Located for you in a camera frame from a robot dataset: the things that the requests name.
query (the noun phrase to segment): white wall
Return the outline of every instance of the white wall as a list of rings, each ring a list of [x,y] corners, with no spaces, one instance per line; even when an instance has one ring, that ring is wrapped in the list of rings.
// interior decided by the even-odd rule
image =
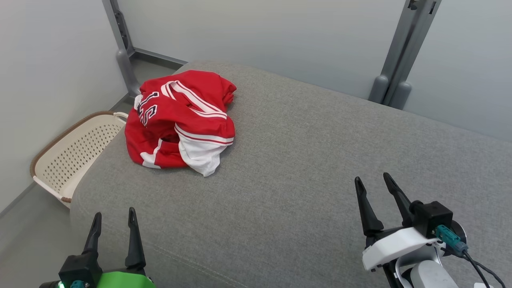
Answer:
[[[0,211],[30,183],[32,158],[126,93],[101,0],[0,4]]]
[[[118,0],[133,45],[368,98],[405,0]]]
[[[407,79],[404,107],[512,141],[512,2],[444,0]]]

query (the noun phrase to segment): metal post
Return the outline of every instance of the metal post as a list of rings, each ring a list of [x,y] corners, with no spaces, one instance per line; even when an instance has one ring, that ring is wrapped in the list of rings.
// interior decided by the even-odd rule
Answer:
[[[126,53],[128,54],[128,57],[131,57],[133,53],[135,53],[135,51],[133,49],[132,39],[130,38],[130,34],[128,33],[128,28],[126,27],[124,15],[121,12],[121,10],[119,10],[119,4],[117,3],[117,0],[110,0],[110,5],[112,6],[112,10],[114,11],[117,28],[119,29],[119,33],[121,34],[121,38],[123,40]]]
[[[403,109],[412,85],[407,76],[442,0],[407,0],[381,74],[369,100]]]
[[[114,33],[114,38],[116,40],[117,47],[119,49],[116,53],[116,59],[119,65],[119,69],[121,70],[121,74],[123,76],[124,83],[126,84],[126,88],[128,89],[129,96],[135,98],[137,95],[140,94],[140,85],[135,77],[135,73],[133,72],[132,64],[130,63],[129,53],[133,54],[134,52],[133,46],[131,46],[132,41],[130,39],[130,36],[128,35],[127,30],[125,30],[123,34],[119,30],[119,23],[125,23],[124,18],[122,17],[122,13],[120,13],[120,11],[118,10],[119,8],[117,7],[117,2],[115,0],[102,1],[103,6],[105,7],[107,18],[110,22],[110,26],[112,27],[112,32]],[[113,2],[114,5],[117,7],[117,12],[114,12]]]

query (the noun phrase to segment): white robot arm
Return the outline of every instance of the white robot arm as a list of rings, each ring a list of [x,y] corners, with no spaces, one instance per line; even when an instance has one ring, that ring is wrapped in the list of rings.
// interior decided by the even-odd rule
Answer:
[[[452,220],[452,211],[437,201],[411,203],[388,173],[384,173],[384,181],[403,218],[401,227],[387,230],[375,216],[361,179],[355,178],[362,229],[367,237],[362,253],[367,271],[382,268],[391,288],[458,288],[441,263],[443,256],[455,255],[471,262],[479,273],[484,283],[476,283],[475,287],[491,287],[477,266],[505,287],[496,274],[471,259],[466,233]]]

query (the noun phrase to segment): floor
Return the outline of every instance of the floor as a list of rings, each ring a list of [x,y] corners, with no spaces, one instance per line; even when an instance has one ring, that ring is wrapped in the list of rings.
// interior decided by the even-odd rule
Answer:
[[[139,59],[132,65],[140,83],[175,72]],[[131,108],[127,101],[114,110],[128,113]],[[58,280],[66,257],[80,254],[85,244],[73,236],[69,209],[40,186],[29,188],[0,218],[0,287],[39,287]]]

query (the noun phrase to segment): gray cushion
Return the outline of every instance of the gray cushion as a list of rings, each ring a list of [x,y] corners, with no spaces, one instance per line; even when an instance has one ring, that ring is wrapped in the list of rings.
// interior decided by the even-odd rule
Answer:
[[[450,208],[472,256],[512,284],[512,143],[246,66],[197,61],[179,72],[188,69],[238,87],[235,143],[204,178],[136,165],[116,136],[71,207],[82,239],[103,213],[104,269],[123,266],[133,206],[157,287],[386,287],[361,262],[354,178],[391,228],[401,218],[389,172],[411,200]],[[443,263],[461,287],[479,281],[466,261]]]

